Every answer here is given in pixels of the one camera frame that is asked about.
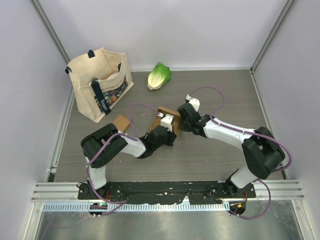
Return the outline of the brown cardboard box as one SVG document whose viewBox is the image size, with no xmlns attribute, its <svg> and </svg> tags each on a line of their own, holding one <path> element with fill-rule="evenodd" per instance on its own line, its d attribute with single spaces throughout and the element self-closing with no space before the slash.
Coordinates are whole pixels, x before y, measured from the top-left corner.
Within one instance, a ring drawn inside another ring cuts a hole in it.
<svg viewBox="0 0 320 240">
<path fill-rule="evenodd" d="M 131 126 L 129 119 L 123 114 L 119 114 L 112 123 L 122 133 L 126 133 Z"/>
</svg>

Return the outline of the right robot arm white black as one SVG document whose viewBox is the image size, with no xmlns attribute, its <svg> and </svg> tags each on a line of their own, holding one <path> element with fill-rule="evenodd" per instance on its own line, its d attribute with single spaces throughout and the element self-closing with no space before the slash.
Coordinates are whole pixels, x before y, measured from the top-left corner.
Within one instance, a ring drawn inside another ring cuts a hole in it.
<svg viewBox="0 0 320 240">
<path fill-rule="evenodd" d="M 179 129 L 196 136 L 215 139 L 242 150 L 245 165 L 225 181 L 225 191 L 236 198 L 256 179 L 265 180 L 285 159 L 285 153 L 266 127 L 257 130 L 227 124 L 206 114 L 201 116 L 186 102 L 177 108 Z"/>
</svg>

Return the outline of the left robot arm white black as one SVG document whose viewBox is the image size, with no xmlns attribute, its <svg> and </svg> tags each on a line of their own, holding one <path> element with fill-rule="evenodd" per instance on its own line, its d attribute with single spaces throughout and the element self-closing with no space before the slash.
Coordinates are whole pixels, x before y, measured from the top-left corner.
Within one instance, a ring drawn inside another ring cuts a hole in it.
<svg viewBox="0 0 320 240">
<path fill-rule="evenodd" d="M 145 159 L 162 146 L 172 147 L 176 138 L 172 126 L 158 125 L 139 138 L 121 132 L 113 123 L 96 130 L 80 142 L 87 172 L 87 184 L 81 192 L 102 199 L 107 193 L 106 166 L 114 157 L 124 153 Z"/>
</svg>

